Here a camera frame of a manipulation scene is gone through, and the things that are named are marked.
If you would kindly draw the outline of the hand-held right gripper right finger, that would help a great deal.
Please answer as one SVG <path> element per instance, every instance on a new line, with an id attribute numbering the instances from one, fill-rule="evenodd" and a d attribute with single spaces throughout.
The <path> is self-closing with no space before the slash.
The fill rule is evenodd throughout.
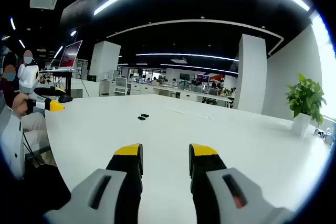
<path id="1" fill-rule="evenodd" d="M 211 147 L 190 144 L 191 193 L 197 223 L 289 223 L 293 212 L 269 203 L 261 188 L 228 168 Z"/>

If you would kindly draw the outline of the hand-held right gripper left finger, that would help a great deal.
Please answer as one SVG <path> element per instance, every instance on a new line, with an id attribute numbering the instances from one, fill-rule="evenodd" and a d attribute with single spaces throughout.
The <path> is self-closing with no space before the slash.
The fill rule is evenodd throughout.
<path id="1" fill-rule="evenodd" d="M 138 223 L 143 176 L 143 146 L 123 146 L 105 169 L 97 169 L 71 192 L 58 210 L 44 214 L 47 223 Z"/>

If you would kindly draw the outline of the person's left hand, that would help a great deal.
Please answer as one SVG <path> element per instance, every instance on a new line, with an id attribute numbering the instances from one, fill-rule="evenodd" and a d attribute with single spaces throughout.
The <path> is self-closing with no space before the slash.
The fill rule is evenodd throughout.
<path id="1" fill-rule="evenodd" d="M 28 95 L 25 93 L 19 93 L 13 100 L 12 109 L 19 117 L 25 114 L 28 109 L 27 100 Z"/>

